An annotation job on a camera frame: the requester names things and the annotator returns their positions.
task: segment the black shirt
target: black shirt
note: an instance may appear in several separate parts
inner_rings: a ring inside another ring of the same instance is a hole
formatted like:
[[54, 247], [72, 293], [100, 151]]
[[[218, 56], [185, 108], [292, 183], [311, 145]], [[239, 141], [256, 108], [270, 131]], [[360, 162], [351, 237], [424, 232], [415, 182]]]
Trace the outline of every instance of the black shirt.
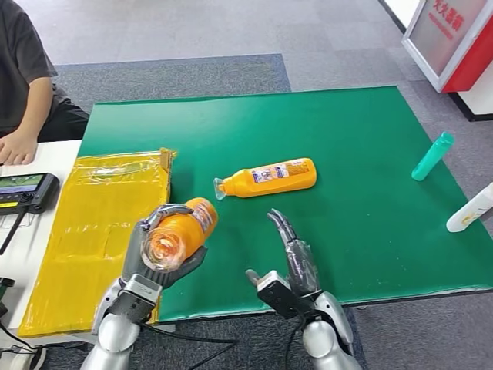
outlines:
[[[0, 0], [0, 133], [19, 126], [29, 83], [56, 75], [29, 17], [12, 0]], [[50, 115], [63, 99], [63, 92], [54, 86]]]

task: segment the screen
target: screen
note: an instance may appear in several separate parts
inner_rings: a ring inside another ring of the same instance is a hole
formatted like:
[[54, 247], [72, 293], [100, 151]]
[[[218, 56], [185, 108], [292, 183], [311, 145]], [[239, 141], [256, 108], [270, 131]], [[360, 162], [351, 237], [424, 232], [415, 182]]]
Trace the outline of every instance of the screen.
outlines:
[[43, 175], [27, 175], [0, 178], [0, 194], [35, 191]]

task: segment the clear bottle cap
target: clear bottle cap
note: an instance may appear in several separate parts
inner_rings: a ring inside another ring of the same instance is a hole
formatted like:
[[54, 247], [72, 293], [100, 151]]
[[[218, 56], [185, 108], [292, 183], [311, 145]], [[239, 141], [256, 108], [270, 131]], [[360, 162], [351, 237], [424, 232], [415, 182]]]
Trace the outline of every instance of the clear bottle cap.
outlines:
[[226, 196], [223, 183], [224, 181], [222, 179], [217, 177], [214, 179], [214, 190], [216, 191], [216, 198], [217, 200], [223, 200]]
[[142, 261], [153, 271], [176, 270], [185, 261], [185, 254], [183, 240], [167, 227], [152, 230], [141, 245]]
[[440, 136], [439, 136], [436, 139], [436, 143], [449, 148], [450, 146], [452, 146], [452, 144], [454, 144], [454, 136], [452, 136], [451, 133], [447, 133], [446, 131], [443, 131]]

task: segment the orange plastic bottle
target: orange plastic bottle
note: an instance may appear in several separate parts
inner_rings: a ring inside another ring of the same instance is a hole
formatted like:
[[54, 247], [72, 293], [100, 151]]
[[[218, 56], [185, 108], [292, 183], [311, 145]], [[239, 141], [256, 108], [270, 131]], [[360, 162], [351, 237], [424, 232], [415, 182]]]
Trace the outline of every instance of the orange plastic bottle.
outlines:
[[216, 197], [227, 195], [256, 197], [312, 187], [317, 182], [317, 169], [309, 158], [288, 160], [260, 166], [237, 173], [224, 180], [214, 179]]
[[176, 270], [204, 245], [217, 224], [217, 212], [209, 200], [194, 198], [185, 205], [194, 213], [166, 217], [142, 243], [141, 255], [147, 266], [155, 271]]

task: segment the bottle label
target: bottle label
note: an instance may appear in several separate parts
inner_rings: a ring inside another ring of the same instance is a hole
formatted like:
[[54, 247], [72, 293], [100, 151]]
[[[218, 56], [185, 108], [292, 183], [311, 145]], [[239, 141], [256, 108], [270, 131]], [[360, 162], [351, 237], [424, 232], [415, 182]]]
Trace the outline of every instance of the bottle label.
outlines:
[[462, 219], [461, 224], [467, 227], [470, 224], [472, 224], [473, 221], [476, 221], [485, 212], [488, 211], [489, 209], [484, 209], [484, 208], [478, 208], [477, 210], [475, 210], [474, 212], [472, 212], [470, 214], [468, 214], [467, 216], [465, 216], [464, 218]]
[[304, 160], [291, 160], [273, 164], [272, 166], [256, 167], [250, 170], [250, 173], [252, 173], [253, 181], [256, 183], [265, 183], [265, 181], [299, 175], [308, 171], [308, 166]]
[[207, 206], [204, 203], [198, 204], [192, 216], [199, 222], [204, 233], [212, 225], [212, 216], [209, 213]]

